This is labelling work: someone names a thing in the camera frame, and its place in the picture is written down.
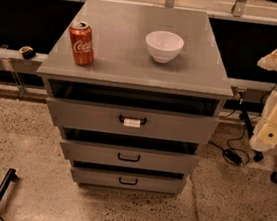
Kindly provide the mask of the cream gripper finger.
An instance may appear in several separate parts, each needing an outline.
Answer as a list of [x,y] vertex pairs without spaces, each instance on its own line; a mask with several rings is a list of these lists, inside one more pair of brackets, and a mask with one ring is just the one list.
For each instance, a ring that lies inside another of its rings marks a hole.
[[277,72],[277,49],[257,61],[257,66],[266,71]]

